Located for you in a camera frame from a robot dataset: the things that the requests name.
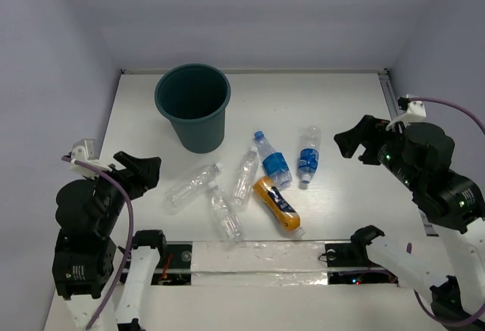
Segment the crushed bottle blue label blue cap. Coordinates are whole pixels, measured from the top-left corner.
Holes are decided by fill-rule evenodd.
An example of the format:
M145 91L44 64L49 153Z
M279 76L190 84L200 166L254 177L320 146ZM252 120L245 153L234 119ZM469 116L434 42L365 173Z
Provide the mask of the crushed bottle blue label blue cap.
M280 151L276 151L262 131L254 134L254 140L265 173L278 188L285 188L293 181L289 166Z

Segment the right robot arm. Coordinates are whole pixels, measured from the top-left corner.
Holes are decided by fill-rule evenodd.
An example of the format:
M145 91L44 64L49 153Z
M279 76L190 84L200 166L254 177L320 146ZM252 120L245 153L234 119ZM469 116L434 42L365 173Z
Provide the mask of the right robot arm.
M447 330L484 328L484 198L475 182L450 165L455 143L432 123L391 123L365 115L334 140L344 158L359 146L359 160L382 164L412 194L433 225L454 273L446 275L392 243L375 226L350 238L349 256L357 264L380 265L426 301L426 315Z

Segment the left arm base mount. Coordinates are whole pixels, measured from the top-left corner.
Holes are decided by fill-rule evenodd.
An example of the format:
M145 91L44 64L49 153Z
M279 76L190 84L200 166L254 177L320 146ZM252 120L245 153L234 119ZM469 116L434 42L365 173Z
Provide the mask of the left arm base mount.
M155 268L153 286L189 286L192 279L192 243L169 242L167 256Z

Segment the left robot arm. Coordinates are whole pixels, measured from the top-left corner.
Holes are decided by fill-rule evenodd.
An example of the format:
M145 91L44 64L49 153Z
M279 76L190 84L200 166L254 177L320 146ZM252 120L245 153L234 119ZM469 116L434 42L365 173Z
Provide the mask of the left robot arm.
M158 185L162 160L119 151L118 170L82 145L62 159L81 179L56 196L56 291L77 330L141 330L146 292L168 252L162 230L135 231L133 201Z

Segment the clear ribbed bottle white cap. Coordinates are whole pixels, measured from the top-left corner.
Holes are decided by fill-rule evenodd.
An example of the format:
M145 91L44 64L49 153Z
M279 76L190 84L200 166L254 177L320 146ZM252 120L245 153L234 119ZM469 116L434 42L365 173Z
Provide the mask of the clear ribbed bottle white cap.
M215 226L224 240L233 243L242 242L245 238L243 226L225 192L215 181L208 183L208 197Z

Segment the orange plastic bottle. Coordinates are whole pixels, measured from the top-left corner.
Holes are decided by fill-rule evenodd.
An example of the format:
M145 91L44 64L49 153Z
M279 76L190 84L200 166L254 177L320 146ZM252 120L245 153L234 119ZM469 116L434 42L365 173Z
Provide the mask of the orange plastic bottle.
M281 228L292 238L300 239L305 234L301 218L293 206L282 196L269 176L263 176L253 185L255 194L271 210Z

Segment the clear slim bottle white cap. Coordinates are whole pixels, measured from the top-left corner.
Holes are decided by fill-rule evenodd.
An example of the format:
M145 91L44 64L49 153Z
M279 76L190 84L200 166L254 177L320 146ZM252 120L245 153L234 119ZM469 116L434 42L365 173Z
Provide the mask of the clear slim bottle white cap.
M231 201L235 206L244 207L249 202L258 166L258 149L255 146L252 146L243 155L236 171L231 195Z

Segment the clear bottle blue label white cap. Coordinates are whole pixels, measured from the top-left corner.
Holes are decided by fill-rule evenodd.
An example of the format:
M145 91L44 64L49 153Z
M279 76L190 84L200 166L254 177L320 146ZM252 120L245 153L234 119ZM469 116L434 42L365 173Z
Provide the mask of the clear bottle blue label white cap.
M298 176L306 187L313 179L319 163L321 129L317 126L305 127L299 137Z

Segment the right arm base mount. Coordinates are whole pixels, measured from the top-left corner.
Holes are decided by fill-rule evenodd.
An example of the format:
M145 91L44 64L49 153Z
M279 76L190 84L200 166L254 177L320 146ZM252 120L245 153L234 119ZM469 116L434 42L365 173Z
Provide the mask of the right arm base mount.
M318 260L327 266L330 285L398 284L398 278L368 259L367 252L350 242L326 243Z

